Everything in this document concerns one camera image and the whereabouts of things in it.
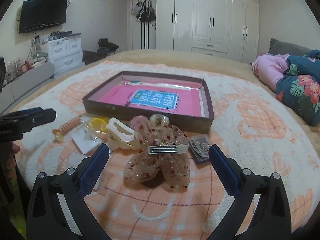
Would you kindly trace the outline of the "left hand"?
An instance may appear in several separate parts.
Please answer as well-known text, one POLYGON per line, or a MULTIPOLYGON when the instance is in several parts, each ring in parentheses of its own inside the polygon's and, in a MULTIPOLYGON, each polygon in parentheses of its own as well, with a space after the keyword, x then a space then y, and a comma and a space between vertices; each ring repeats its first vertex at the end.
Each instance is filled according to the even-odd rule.
POLYGON ((15 159, 15 155, 21 151, 19 145, 12 143, 12 148, 10 152, 10 156, 6 162, 6 175, 8 179, 14 179, 17 177, 17 163, 15 159))

